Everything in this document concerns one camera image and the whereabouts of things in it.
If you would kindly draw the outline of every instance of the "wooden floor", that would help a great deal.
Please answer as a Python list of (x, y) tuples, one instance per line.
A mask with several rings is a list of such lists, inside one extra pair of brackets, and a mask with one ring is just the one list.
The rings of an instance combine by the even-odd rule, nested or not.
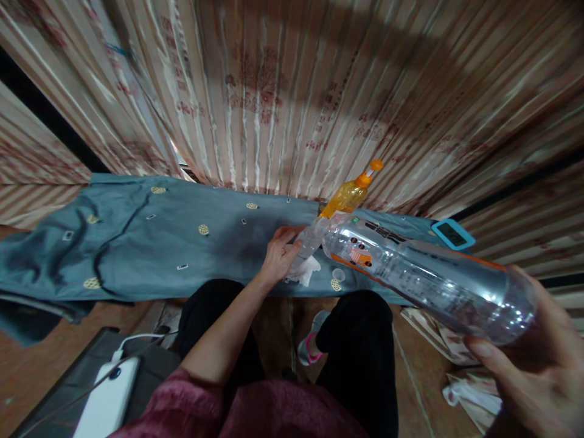
[[(262, 364), (268, 377), (291, 367), (292, 349), (306, 335), (312, 318), (337, 299), (266, 299), (254, 320)], [(451, 364), (394, 312), (395, 379), (400, 437), (470, 438), (480, 434), (464, 410), (442, 397)], [(61, 324), (43, 342), (21, 349), (0, 333), (0, 437), (7, 437), (41, 400), (100, 328), (118, 327), (124, 334), (152, 331), (156, 324), (178, 326), (181, 300), (138, 303), (135, 307), (98, 304), (78, 325)], [(300, 379), (315, 381), (322, 363), (295, 364)]]

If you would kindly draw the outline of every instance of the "black pants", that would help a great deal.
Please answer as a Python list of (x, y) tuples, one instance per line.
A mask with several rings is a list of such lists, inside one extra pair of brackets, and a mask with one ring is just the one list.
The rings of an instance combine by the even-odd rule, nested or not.
[[(231, 280), (211, 280), (186, 302), (177, 345), (182, 358), (241, 292)], [(321, 327), (316, 345), (328, 353), (317, 385), (323, 386), (372, 437), (398, 436), (392, 313), (371, 291), (344, 295)], [(265, 378), (249, 331), (226, 390)]]

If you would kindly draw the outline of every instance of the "orange bottle cap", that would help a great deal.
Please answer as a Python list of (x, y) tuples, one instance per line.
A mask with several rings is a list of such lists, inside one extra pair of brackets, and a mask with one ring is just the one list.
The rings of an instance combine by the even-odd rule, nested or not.
[(360, 174), (355, 180), (355, 185), (360, 188), (367, 187), (369, 184), (371, 184), (371, 177), (366, 173)]
[(381, 160), (373, 160), (371, 163), (369, 163), (369, 167), (376, 172), (379, 172), (381, 169), (383, 169), (383, 163)]

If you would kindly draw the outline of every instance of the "plastic bottle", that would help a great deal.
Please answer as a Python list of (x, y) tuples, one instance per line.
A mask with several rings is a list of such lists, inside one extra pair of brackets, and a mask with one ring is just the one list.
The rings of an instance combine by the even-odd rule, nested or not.
[(298, 268), (304, 260), (312, 256), (322, 243), (322, 236), (325, 232), (325, 223), (321, 219), (329, 219), (337, 211), (352, 213), (361, 204), (373, 172), (379, 172), (383, 169), (383, 163), (380, 160), (373, 160), (369, 163), (369, 170), (363, 172), (354, 181), (345, 182), (336, 191), (335, 196), (328, 202), (322, 213), (315, 219), (312, 225), (307, 226), (297, 237), (296, 240), (302, 240), (302, 249), (294, 258), (290, 269)]
[(292, 261), (290, 269), (298, 268), (304, 260), (312, 256), (322, 243), (322, 237), (327, 230), (327, 220), (317, 217), (312, 225), (303, 229), (296, 237), (296, 240), (302, 240), (302, 249)]
[(330, 219), (337, 211), (352, 213), (365, 199), (373, 172), (379, 172), (381, 169), (383, 169), (383, 163), (380, 160), (369, 163), (367, 172), (360, 174), (356, 180), (345, 182), (339, 187), (320, 217)]
[(453, 330), (495, 345), (517, 339), (535, 316), (533, 286), (514, 269), (404, 238), (353, 215), (333, 216), (322, 247)]

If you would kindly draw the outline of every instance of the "charging cable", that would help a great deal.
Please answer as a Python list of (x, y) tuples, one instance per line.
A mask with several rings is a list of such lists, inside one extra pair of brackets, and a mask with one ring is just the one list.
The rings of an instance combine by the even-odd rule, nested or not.
[[(161, 340), (161, 338), (165, 338), (166, 336), (170, 336), (170, 335), (175, 335), (177, 333), (178, 333), (178, 330), (175, 330), (174, 332), (166, 333), (165, 335), (159, 335), (159, 334), (155, 334), (155, 333), (141, 333), (140, 335), (134, 335), (134, 336), (129, 336), (129, 337), (125, 338), (122, 341), (122, 343), (120, 344), (120, 346), (118, 347), (118, 349), (114, 352), (114, 355), (111, 357), (111, 362), (116, 362), (115, 365), (113, 365), (111, 367), (111, 370), (114, 370), (115, 368), (118, 368), (121, 364), (123, 364), (124, 362), (126, 362), (126, 360), (128, 360), (128, 359), (130, 359), (132, 357), (138, 356), (141, 353), (144, 353), (150, 347), (152, 347), (153, 345), (157, 344)], [(154, 341), (152, 341), (151, 343), (149, 343), (147, 346), (142, 347), (137, 352), (132, 353), (131, 355), (129, 355), (129, 356), (125, 357), (124, 359), (122, 359), (123, 345), (127, 341), (130, 341), (131, 339), (143, 338), (143, 337), (157, 338), (157, 339), (155, 339)], [(26, 429), (19, 436), (19, 438), (26, 437), (27, 435), (29, 435), (33, 430), (35, 430), (40, 425), (46, 423), (47, 421), (52, 420), (53, 418), (55, 418), (55, 417), (59, 416), (60, 414), (62, 414), (63, 412), (65, 412), (67, 409), (69, 409), (71, 406), (73, 406), (74, 404), (76, 404), (77, 402), (79, 402), (85, 396), (89, 395), (95, 388), (97, 388), (98, 386), (100, 386), (109, 376), (110, 376), (110, 373), (109, 372), (106, 373), (100, 380), (96, 381), (93, 384), (93, 386), (91, 386), (89, 389), (83, 391), (83, 393), (81, 395), (79, 395), (77, 398), (71, 400), (66, 405), (61, 406), (60, 408), (54, 410), (50, 414), (44, 416), (39, 421), (37, 421), (36, 423), (34, 423), (30, 428)]]

